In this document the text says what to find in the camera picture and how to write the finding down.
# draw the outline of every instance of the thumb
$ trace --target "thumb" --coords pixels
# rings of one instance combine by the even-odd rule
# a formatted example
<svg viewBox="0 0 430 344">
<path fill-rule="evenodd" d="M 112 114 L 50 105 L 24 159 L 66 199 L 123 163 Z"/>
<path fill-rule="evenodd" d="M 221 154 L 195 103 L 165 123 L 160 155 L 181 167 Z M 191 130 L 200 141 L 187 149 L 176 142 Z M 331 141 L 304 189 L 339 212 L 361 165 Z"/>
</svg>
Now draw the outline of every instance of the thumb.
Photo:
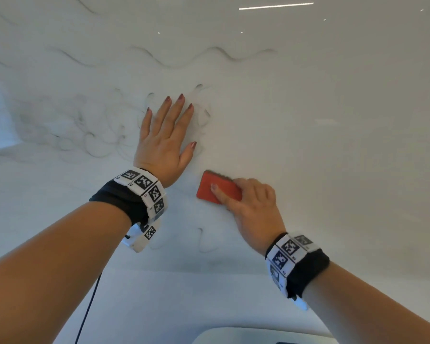
<svg viewBox="0 0 430 344">
<path fill-rule="evenodd" d="M 210 190 L 226 208 L 235 215 L 240 212 L 241 202 L 226 195 L 217 185 L 212 184 Z"/>
<path fill-rule="evenodd" d="M 193 154 L 194 154 L 194 149 L 196 148 L 196 144 L 197 144 L 196 141 L 189 143 L 183 150 L 182 154 L 180 155 L 178 168 L 180 169 L 181 172 L 183 172 L 186 169 L 189 162 L 191 162 L 191 159 L 193 159 Z"/>
</svg>

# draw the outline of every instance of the sponge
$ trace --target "sponge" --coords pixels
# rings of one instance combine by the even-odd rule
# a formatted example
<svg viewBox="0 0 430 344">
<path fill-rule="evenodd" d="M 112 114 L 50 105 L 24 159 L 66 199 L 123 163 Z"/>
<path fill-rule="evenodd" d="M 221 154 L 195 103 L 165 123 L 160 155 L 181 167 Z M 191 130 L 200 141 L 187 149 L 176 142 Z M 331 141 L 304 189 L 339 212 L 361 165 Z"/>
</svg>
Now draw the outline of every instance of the sponge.
<svg viewBox="0 0 430 344">
<path fill-rule="evenodd" d="M 218 185 L 218 187 L 229 197 L 235 200 L 242 200 L 242 190 L 232 181 L 232 179 L 211 170 L 206 170 L 202 174 L 201 183 L 196 197 L 215 204 L 221 204 L 210 190 L 211 184 Z"/>
</svg>

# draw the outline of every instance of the forearm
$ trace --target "forearm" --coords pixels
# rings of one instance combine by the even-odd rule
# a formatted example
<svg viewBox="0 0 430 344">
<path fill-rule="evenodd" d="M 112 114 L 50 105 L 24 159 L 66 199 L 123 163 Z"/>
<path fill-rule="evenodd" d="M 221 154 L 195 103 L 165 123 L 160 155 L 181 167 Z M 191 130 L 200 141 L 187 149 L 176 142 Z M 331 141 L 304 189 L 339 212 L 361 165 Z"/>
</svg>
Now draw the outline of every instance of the forearm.
<svg viewBox="0 0 430 344">
<path fill-rule="evenodd" d="M 0 343 L 52 342 L 130 226 L 89 202 L 1 258 Z"/>
<path fill-rule="evenodd" d="M 340 344 L 430 344 L 430 323 L 334 263 L 303 298 Z"/>
</svg>

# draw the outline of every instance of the finger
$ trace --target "finger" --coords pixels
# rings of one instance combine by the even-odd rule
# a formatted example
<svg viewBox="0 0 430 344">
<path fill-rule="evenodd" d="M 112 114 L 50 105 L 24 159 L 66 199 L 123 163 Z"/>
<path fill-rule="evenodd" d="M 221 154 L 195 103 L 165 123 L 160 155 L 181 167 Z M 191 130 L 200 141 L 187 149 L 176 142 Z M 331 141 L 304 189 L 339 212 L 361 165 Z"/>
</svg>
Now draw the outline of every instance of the finger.
<svg viewBox="0 0 430 344">
<path fill-rule="evenodd" d="M 180 155 L 180 160 L 178 162 L 178 168 L 183 172 L 188 166 L 189 162 L 193 158 L 194 150 L 196 148 L 196 141 L 188 144 Z"/>
<path fill-rule="evenodd" d="M 227 196 L 217 185 L 212 184 L 210 190 L 216 196 L 216 198 L 232 213 L 239 214 L 242 204 L 229 196 Z"/>
<path fill-rule="evenodd" d="M 148 108 L 145 117 L 143 117 L 142 126 L 140 127 L 140 141 L 149 135 L 152 118 L 153 112 L 150 110 L 150 108 Z"/>
<path fill-rule="evenodd" d="M 157 135 L 161 130 L 162 122 L 164 121 L 164 118 L 166 117 L 167 112 L 169 112 L 171 105 L 172 105 L 172 99 L 170 97 L 167 97 L 162 103 L 160 109 L 158 110 L 158 113 L 156 114 L 155 119 L 151 123 L 150 130 L 153 135 Z"/>
<path fill-rule="evenodd" d="M 189 123 L 191 122 L 191 118 L 193 117 L 193 114 L 194 114 L 194 107 L 193 107 L 193 104 L 191 103 L 188 106 L 187 110 L 184 112 L 184 114 L 180 117 L 180 120 L 175 125 L 171 138 L 176 140 L 180 144 L 183 142 L 185 138 L 186 131 L 188 130 L 188 126 L 189 126 Z"/>
<path fill-rule="evenodd" d="M 270 185 L 266 185 L 266 196 L 268 200 L 275 202 L 275 190 Z"/>
<path fill-rule="evenodd" d="M 159 134 L 163 138 L 169 138 L 170 135 L 172 134 L 172 131 L 174 130 L 174 126 L 175 126 L 175 121 L 177 120 L 178 116 L 182 112 L 182 108 L 184 104 L 185 104 L 185 97 L 183 94 L 180 94 L 180 96 L 178 97 L 178 100 L 175 102 L 175 104 L 173 104 L 173 106 L 167 113 L 162 123 Z"/>
<path fill-rule="evenodd" d="M 234 183 L 242 190 L 242 201 L 257 201 L 255 188 L 251 182 L 244 178 L 237 178 Z"/>
<path fill-rule="evenodd" d="M 266 187 L 257 179 L 250 178 L 248 180 L 253 184 L 253 187 L 255 188 L 255 194 L 258 200 L 260 202 L 266 202 L 267 201 Z"/>
</svg>

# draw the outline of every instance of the wire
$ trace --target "wire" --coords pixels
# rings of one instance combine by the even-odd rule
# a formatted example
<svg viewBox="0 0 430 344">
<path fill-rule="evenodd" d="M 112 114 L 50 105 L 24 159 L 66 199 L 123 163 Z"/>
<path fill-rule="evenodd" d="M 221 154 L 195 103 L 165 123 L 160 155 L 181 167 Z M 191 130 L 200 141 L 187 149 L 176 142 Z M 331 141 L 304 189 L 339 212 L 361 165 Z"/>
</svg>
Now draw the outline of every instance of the wire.
<svg viewBox="0 0 430 344">
<path fill-rule="evenodd" d="M 96 282 L 96 286 L 94 287 L 94 291 L 92 292 L 91 300 L 89 301 L 89 305 L 87 306 L 86 314 L 84 314 L 84 319 L 83 319 L 83 322 L 81 323 L 80 330 L 78 331 L 78 335 L 76 336 L 75 344 L 77 344 L 78 340 L 80 339 L 81 331 L 83 329 L 84 322 L 86 321 L 86 317 L 87 317 L 87 314 L 89 312 L 89 309 L 91 308 L 92 300 L 94 299 L 94 296 L 96 294 L 97 286 L 99 285 L 99 281 L 100 281 L 101 276 L 102 276 L 102 273 L 100 273 L 100 275 L 97 279 L 97 282 Z"/>
</svg>

